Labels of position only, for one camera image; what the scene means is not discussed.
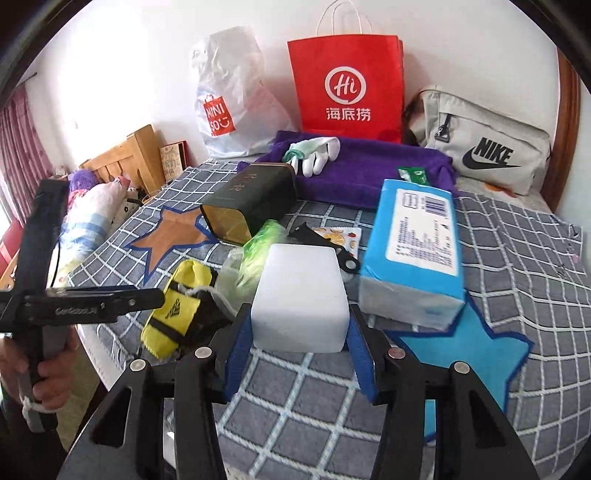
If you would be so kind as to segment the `person's left hand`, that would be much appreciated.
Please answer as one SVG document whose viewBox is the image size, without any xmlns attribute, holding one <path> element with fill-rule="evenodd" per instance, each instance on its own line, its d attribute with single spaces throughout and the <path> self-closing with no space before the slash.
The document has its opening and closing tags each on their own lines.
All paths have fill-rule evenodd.
<svg viewBox="0 0 591 480">
<path fill-rule="evenodd" d="M 48 410 L 63 407 L 71 395 L 76 350 L 80 342 L 73 327 L 69 328 L 64 349 L 38 365 L 41 381 L 33 387 L 34 398 Z M 18 346 L 8 337 L 1 338 L 1 384 L 4 390 L 19 401 L 17 376 L 25 374 L 28 360 Z"/>
</svg>

